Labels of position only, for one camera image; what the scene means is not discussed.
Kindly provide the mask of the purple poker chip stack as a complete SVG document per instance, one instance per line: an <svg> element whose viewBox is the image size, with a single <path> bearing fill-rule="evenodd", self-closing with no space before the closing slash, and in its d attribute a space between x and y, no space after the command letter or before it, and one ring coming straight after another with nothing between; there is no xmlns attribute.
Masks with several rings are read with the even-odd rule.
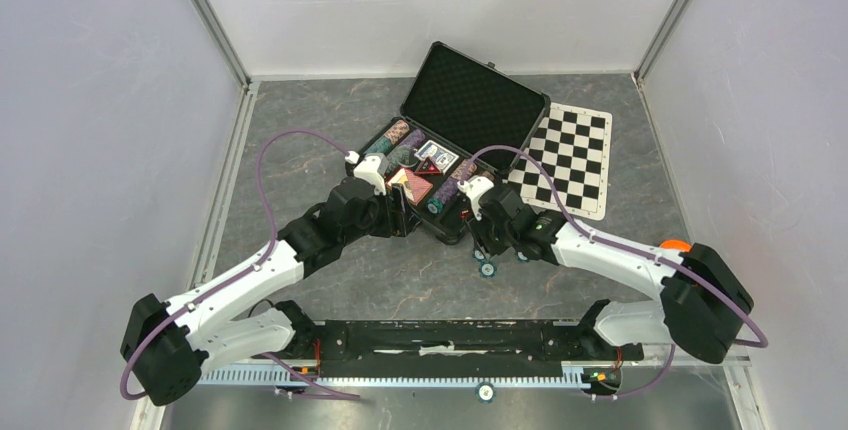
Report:
<svg viewBox="0 0 848 430"><path fill-rule="evenodd" d="M405 138L398 144L398 149L410 149L412 152L415 152L427 139L426 134L420 129L415 129L411 131Z"/></svg>

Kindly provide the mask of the pink poker chip stack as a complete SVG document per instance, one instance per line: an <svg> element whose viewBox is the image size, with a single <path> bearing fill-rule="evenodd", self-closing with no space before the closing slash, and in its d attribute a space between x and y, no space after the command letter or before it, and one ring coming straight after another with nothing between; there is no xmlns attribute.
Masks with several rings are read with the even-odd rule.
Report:
<svg viewBox="0 0 848 430"><path fill-rule="evenodd" d="M395 121L383 134L391 145L396 145L408 132L410 126L405 120Z"/></svg>

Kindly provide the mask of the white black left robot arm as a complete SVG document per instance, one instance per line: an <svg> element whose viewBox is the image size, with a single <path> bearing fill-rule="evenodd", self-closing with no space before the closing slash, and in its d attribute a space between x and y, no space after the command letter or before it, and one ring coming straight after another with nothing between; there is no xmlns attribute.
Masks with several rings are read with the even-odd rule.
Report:
<svg viewBox="0 0 848 430"><path fill-rule="evenodd" d="M313 329L270 309L243 319L261 298L298 283L337 261L366 237L403 237L415 213L398 184L384 193L347 177L326 201L290 221L255 254L202 286L166 300L148 294L130 311L120 354L126 362L119 390L165 406L187 394L212 370L262 353L306 355Z"/></svg>

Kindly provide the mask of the black red all-in triangle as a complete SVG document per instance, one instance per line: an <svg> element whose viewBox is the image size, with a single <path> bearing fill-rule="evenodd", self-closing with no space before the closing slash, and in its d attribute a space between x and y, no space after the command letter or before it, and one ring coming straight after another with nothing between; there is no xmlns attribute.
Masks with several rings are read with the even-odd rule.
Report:
<svg viewBox="0 0 848 430"><path fill-rule="evenodd" d="M414 174L417 176L440 176L443 174L442 170L438 167L438 165L429 157L425 157L423 160L419 162L417 167L414 170Z"/></svg>

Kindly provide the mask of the green yellow blue chip stack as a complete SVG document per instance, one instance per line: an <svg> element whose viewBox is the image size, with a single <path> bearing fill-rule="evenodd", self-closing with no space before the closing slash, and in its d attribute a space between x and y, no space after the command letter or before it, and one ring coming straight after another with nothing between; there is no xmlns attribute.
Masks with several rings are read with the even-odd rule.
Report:
<svg viewBox="0 0 848 430"><path fill-rule="evenodd" d="M413 147L398 145L391 150L387 155L388 170L394 171L397 168L408 168L416 161L416 150Z"/></svg>

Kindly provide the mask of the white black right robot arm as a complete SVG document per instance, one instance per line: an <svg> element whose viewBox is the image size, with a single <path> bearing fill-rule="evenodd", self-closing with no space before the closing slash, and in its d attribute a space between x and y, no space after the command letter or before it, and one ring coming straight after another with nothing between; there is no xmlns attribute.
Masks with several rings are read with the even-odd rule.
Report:
<svg viewBox="0 0 848 430"><path fill-rule="evenodd" d="M674 344L719 364L750 323L753 298L716 250L674 250L598 231L560 211L536 212L505 184L474 177L461 184L478 259L513 249L522 261L582 269L628 286L643 302L601 305L577 332L580 350L602 358L615 347Z"/></svg>

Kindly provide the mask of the orange blue poker chip stack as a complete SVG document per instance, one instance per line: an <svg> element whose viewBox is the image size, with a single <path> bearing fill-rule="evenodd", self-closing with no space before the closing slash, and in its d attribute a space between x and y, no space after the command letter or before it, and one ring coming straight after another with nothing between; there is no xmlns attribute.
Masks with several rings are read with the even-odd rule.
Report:
<svg viewBox="0 0 848 430"><path fill-rule="evenodd" d="M462 181L468 175L471 175L477 168L477 165L469 160L463 160L451 173L450 177L457 181Z"/></svg>

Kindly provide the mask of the teal poker chip stack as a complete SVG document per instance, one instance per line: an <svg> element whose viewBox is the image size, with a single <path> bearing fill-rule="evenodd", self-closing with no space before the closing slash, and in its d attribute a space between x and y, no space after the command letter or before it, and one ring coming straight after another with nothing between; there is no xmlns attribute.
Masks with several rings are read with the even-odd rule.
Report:
<svg viewBox="0 0 848 430"><path fill-rule="evenodd" d="M393 141L385 135L377 138L366 150L366 154L387 154L394 146Z"/></svg>

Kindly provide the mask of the black poker case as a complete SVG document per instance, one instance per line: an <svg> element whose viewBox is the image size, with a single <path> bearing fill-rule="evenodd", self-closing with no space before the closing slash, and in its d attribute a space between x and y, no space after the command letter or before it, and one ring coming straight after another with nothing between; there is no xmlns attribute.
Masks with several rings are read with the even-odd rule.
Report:
<svg viewBox="0 0 848 430"><path fill-rule="evenodd" d="M426 141L434 140L458 154L459 160L445 173L427 177L426 180L433 184L430 193L418 205L410 202L425 230L442 243L455 245L466 234L461 217L463 197L456 194L439 214L428 211L428 201L463 160L482 148L488 151L476 159L475 172L508 176L518 162L517 155L510 150L522 149L529 143L550 107L551 100L543 92L511 78L491 64L435 42L398 116L372 136L359 152L366 154L365 150L395 121L405 120L410 126L406 135L420 129L426 134Z"/></svg>

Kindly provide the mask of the clear dealer button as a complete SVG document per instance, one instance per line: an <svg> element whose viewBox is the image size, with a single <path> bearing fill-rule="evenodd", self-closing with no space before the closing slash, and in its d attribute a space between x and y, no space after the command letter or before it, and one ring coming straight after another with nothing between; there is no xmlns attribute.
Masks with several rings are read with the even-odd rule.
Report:
<svg viewBox="0 0 848 430"><path fill-rule="evenodd" d="M398 159L398 165L402 168L415 169L419 165L420 160L415 156L414 151L404 152Z"/></svg>

